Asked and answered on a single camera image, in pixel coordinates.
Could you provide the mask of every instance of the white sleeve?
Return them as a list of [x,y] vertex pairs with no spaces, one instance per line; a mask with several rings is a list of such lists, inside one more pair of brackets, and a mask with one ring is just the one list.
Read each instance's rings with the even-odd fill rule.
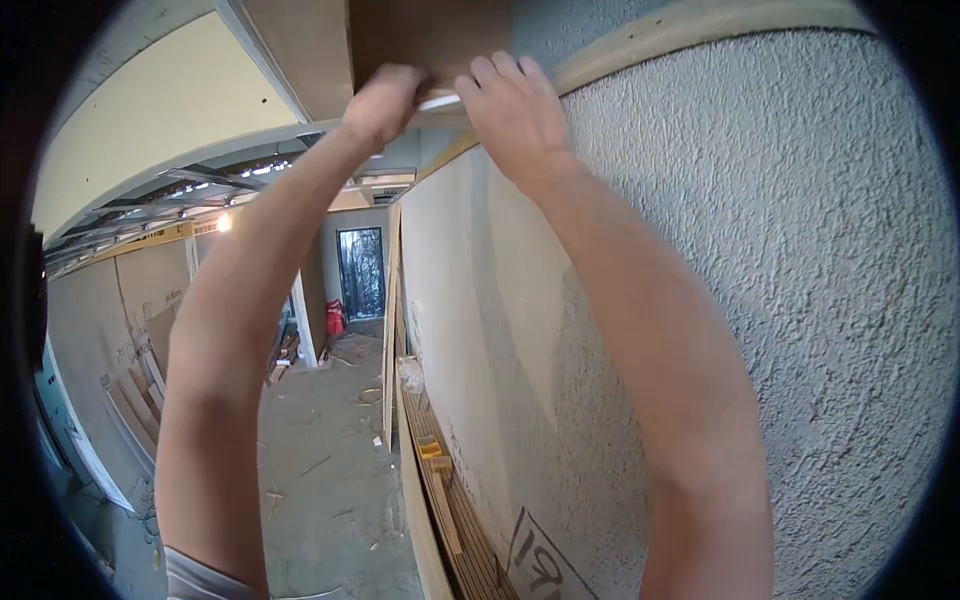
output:
[[169,600],[256,600],[256,592],[246,584],[173,548],[164,547],[163,551],[167,557]]

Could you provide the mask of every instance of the door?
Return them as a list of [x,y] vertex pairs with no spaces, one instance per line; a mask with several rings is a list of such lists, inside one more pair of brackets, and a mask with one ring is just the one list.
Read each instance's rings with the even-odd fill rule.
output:
[[380,228],[337,231],[340,287],[350,323],[381,319],[386,306]]

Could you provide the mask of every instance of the red bag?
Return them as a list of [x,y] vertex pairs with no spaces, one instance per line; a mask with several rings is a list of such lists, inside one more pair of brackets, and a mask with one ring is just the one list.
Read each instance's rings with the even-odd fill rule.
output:
[[344,332],[344,306],[339,300],[326,304],[326,335],[339,335]]

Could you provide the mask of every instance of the doorway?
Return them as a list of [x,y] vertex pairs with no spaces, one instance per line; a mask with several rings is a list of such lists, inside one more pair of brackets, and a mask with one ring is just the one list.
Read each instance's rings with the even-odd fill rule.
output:
[[340,288],[349,323],[383,318],[386,288],[380,228],[338,229]]

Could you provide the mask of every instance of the hand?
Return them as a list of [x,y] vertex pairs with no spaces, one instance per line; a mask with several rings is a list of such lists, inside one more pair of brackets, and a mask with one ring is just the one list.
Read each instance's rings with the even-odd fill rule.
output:
[[579,165],[566,141],[560,98],[537,62],[503,51],[492,61],[477,57],[473,77],[459,76],[457,94],[467,108],[480,143],[500,171],[520,191],[547,182],[571,161]]
[[414,100],[424,72],[405,64],[384,64],[350,100],[341,128],[372,144],[378,152],[406,128],[417,111]]

